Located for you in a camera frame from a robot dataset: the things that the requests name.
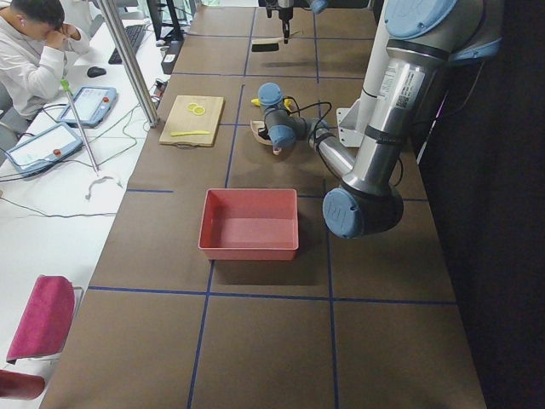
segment tablet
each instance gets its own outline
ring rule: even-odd
[[[82,138],[67,124],[59,123],[6,152],[6,157],[25,176],[36,175],[72,155]]]
[[[82,126],[94,128],[110,112],[118,92],[111,87],[82,87],[74,94],[74,104]],[[77,125],[70,104],[62,110],[57,121]]]

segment pink plastic bin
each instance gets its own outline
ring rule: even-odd
[[[293,260],[295,189],[209,189],[198,248],[212,260]]]

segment white shirt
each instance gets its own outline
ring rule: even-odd
[[[0,81],[22,117],[32,119],[60,91],[65,51],[87,52],[89,37],[82,30],[79,33],[81,39],[69,38],[65,48],[58,50],[21,34],[0,16]]]

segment dark background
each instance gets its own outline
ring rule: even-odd
[[[545,2],[505,2],[500,54],[421,161],[487,406],[545,408]],[[445,112],[477,66],[453,72]]]

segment black mouse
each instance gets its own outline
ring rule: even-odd
[[[87,70],[87,76],[89,78],[99,77],[100,75],[104,75],[104,74],[106,74],[106,70],[99,66],[91,66]]]

